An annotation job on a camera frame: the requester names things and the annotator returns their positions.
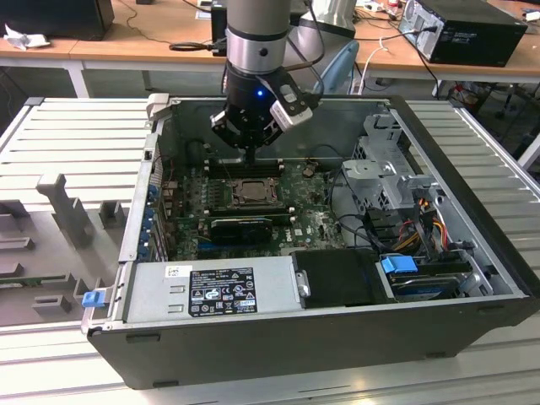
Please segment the blue release tab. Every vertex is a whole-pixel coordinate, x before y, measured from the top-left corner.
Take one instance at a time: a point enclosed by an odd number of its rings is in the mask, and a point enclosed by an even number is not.
[[[385,273],[416,273],[419,269],[412,256],[387,256],[381,260]]]
[[[105,291],[89,291],[84,293],[83,308],[101,308],[105,306]]]

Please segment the warning label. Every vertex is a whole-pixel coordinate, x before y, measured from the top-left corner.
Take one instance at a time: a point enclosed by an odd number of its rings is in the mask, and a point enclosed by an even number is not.
[[[217,316],[257,312],[253,268],[191,271],[191,316]]]

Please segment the paper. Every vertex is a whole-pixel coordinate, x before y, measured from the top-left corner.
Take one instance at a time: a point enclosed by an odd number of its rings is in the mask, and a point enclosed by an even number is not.
[[[5,25],[6,35],[3,36],[3,39],[9,42],[12,46],[19,48],[23,51],[26,51],[27,48],[37,48],[40,46],[48,46],[51,42],[47,41],[47,38],[41,34],[32,34],[26,35],[21,34],[15,30],[12,30]]]

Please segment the metal bracket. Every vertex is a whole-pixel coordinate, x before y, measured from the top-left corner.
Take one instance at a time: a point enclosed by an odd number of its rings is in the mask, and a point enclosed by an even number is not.
[[[151,94],[146,103],[146,114],[149,121],[158,121],[169,114],[170,103],[168,93]]]

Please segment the table leg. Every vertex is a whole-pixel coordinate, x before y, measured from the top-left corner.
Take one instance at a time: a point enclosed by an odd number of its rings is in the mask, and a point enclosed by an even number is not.
[[[433,86],[433,90],[431,90],[431,95],[433,97],[437,97],[437,89],[439,89],[438,96],[440,97],[440,91],[445,86],[445,81],[444,80],[437,80],[437,83],[439,84],[439,87],[437,88],[437,86]]]
[[[152,79],[150,78],[150,72],[148,70],[143,70],[142,73],[143,73],[144,89],[146,91],[154,90],[154,87],[152,86]]]
[[[92,97],[91,90],[87,87],[86,82],[84,81],[82,63],[75,63],[75,61],[73,61],[73,63],[67,64],[65,69],[69,73],[69,77],[71,78],[71,83],[73,84],[77,97],[80,99],[88,99]]]

